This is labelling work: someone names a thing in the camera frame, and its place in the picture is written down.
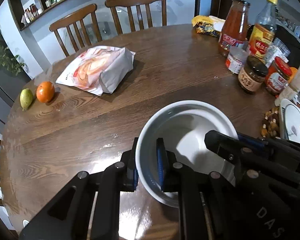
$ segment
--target orange fruit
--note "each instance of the orange fruit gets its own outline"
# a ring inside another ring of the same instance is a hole
[[[295,67],[290,67],[291,71],[292,71],[292,75],[291,77],[289,78],[289,81],[288,83],[290,83],[292,81],[292,79],[294,78],[295,74],[297,73],[297,69]]]
[[[42,82],[37,88],[36,95],[41,103],[48,103],[54,96],[54,85],[50,81]]]

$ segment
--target jar with black lid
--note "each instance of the jar with black lid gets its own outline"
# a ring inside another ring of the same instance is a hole
[[[248,93],[254,94],[265,80],[268,69],[258,58],[249,55],[244,67],[240,70],[240,86]]]

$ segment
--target sauce bottle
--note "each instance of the sauce bottle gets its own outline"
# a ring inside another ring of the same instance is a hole
[[[250,3],[244,0],[232,0],[219,38],[218,49],[224,57],[228,56],[231,47],[243,47],[248,31],[249,7]]]
[[[277,30],[275,23],[275,6],[277,3],[278,0],[267,0],[266,6],[257,16],[250,36],[247,52],[260,60],[265,57]]]

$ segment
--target dining table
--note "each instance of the dining table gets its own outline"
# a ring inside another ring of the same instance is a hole
[[[80,53],[58,61],[25,85],[55,85],[49,103],[37,99],[23,111],[19,98],[5,124],[0,149],[3,204],[16,231],[30,221],[79,171],[96,173],[130,150],[150,117],[180,100],[199,100],[221,110],[237,132],[260,136],[274,96],[262,86],[247,94],[225,66],[218,38],[191,24],[152,27],[97,43],[134,51],[133,70],[112,94],[96,96],[55,83]],[[178,209],[155,200],[139,181],[120,197],[121,239],[179,239]]]

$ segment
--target red sauce bottle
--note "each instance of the red sauce bottle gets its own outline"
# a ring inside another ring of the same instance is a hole
[[[219,52],[228,56],[232,46],[242,48],[248,31],[248,11],[250,3],[244,0],[232,0],[225,24],[219,38]]]

